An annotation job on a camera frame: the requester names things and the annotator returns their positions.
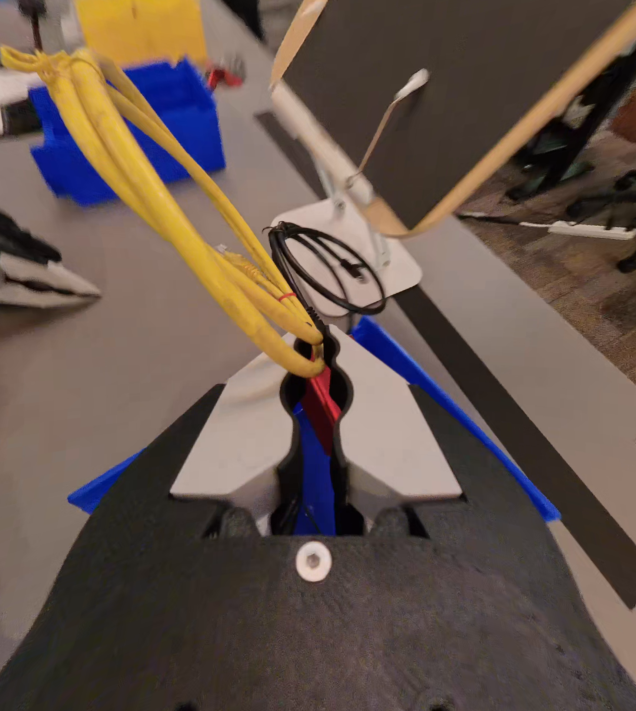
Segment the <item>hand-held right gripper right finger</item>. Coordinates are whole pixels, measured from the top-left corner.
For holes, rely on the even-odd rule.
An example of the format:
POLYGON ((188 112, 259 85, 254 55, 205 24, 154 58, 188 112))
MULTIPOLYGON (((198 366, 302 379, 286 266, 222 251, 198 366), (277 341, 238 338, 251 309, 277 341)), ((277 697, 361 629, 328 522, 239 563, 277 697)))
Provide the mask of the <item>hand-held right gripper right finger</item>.
POLYGON ((348 399, 338 423, 347 498, 365 518, 403 504, 455 500, 462 487, 409 383, 335 326, 333 361, 348 399))

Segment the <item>red metal adapter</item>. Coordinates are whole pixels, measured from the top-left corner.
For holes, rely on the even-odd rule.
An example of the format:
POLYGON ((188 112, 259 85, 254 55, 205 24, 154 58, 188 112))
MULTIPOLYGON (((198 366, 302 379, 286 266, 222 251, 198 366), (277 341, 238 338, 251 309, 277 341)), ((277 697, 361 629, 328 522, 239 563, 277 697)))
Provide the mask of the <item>red metal adapter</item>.
POLYGON ((333 432, 341 415, 341 408, 331 396, 331 369, 326 365, 314 378, 307 379, 302 398, 304 413, 323 452, 331 456, 333 432))

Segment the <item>blue plastic bin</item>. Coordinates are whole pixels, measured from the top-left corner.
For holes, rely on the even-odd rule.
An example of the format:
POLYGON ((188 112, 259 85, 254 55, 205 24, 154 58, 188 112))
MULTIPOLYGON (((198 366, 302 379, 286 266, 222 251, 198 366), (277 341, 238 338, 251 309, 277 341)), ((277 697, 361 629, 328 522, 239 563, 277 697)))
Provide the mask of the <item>blue plastic bin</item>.
MULTIPOLYGON (((560 511, 537 488, 522 470, 511 460, 509 455, 473 421, 473 419, 438 385, 411 355, 381 326, 374 318, 364 316, 351 331, 353 339, 386 366, 401 375, 413 386, 418 386, 456 422, 490 450, 506 470, 516 479, 526 492, 532 504, 546 523, 562 519, 560 511)), ((332 516, 327 513, 327 495, 332 493, 329 483, 329 456, 310 424, 309 417, 302 404, 294 408, 299 421, 301 443, 304 450, 304 484, 309 492, 304 495, 304 513, 316 515, 316 524, 324 533, 335 532, 332 516)), ((143 451, 139 451, 123 462, 110 468, 103 474, 82 485, 70 493, 67 502, 86 514, 92 514, 102 498, 114 485, 119 476, 133 463, 143 451)))
MULTIPOLYGON (((203 74, 190 60, 126 67, 124 72, 206 172, 225 168, 216 103, 203 74)), ((30 154, 50 191, 81 207, 117 200, 70 136, 47 87, 30 89, 29 100, 43 132, 43 143, 32 146, 30 154)))

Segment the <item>white power strip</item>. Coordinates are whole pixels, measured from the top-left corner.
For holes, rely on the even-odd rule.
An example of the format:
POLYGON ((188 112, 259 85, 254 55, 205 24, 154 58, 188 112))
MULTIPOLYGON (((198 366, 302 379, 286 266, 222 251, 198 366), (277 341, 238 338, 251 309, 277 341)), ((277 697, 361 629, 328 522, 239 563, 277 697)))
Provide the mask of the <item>white power strip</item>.
POLYGON ((546 230, 549 234, 559 236, 584 237, 590 239, 604 239, 614 241, 630 241, 636 237, 636 228, 625 228, 619 226, 599 226, 585 223, 574 223, 558 220, 551 224, 532 223, 521 221, 517 223, 521 227, 531 227, 546 230))

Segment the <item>yellow plastic bin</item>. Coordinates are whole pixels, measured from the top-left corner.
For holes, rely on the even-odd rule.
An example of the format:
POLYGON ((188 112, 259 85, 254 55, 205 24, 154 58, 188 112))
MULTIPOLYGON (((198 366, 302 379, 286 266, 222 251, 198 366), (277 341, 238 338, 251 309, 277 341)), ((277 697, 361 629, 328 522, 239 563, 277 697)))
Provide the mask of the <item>yellow plastic bin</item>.
POLYGON ((86 47, 121 67, 208 61, 198 1, 75 1, 86 47))

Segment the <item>black chair base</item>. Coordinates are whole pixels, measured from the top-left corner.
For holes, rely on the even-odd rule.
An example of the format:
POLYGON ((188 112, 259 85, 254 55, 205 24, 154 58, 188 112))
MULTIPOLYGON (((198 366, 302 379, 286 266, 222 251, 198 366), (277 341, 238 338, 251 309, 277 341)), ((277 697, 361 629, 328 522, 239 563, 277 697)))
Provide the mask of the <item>black chair base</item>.
MULTIPOLYGON (((575 226, 598 227, 602 238, 636 241, 636 170, 618 177, 611 188, 576 198, 565 215, 575 226)), ((636 246, 616 269, 623 274, 636 271, 636 246)))

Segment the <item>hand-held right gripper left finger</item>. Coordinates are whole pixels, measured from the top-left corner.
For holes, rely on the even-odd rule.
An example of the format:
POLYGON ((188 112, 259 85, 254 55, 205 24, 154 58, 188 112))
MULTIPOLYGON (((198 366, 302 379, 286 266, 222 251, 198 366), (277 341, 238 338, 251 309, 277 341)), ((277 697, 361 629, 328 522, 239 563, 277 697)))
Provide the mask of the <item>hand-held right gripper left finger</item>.
POLYGON ((268 520, 301 488, 298 425, 289 373, 262 353, 224 384, 170 494, 243 508, 268 520))

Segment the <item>white board stand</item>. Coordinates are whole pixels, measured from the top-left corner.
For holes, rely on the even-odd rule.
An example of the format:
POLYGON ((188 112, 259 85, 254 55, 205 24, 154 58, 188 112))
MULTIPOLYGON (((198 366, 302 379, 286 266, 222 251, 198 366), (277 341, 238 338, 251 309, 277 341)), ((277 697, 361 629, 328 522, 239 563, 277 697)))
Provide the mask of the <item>white board stand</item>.
POLYGON ((272 229, 304 228, 284 239, 287 266, 324 316, 373 313, 386 298, 418 285, 422 277, 406 248, 396 238, 379 233, 360 208, 368 207, 376 197, 364 171, 391 114, 428 81, 429 71, 422 68, 396 92, 358 165, 285 81, 278 80, 272 87, 278 118, 307 149, 326 191, 325 199, 278 215, 272 229))

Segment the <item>wood-edged black board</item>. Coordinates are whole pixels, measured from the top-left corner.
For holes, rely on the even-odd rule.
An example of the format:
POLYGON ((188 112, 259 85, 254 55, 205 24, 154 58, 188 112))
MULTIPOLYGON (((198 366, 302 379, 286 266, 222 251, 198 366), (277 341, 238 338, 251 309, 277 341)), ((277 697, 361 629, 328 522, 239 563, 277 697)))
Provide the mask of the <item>wood-edged black board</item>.
POLYGON ((636 1, 304 1, 279 115, 388 237, 452 213, 636 40, 636 1))

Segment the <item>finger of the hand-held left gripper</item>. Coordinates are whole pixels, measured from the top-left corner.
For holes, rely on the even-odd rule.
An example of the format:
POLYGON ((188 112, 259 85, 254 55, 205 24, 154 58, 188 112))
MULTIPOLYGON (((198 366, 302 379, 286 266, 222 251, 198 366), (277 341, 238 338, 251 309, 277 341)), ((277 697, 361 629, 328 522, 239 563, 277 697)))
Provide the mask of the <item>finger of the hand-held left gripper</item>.
POLYGON ((64 297, 100 297, 101 291, 90 281, 69 271, 62 262, 32 261, 9 253, 0 254, 2 284, 25 287, 38 293, 64 297))
POLYGON ((82 297, 55 290, 38 290, 18 282, 0 283, 0 305, 24 308, 70 308, 82 304, 82 297))

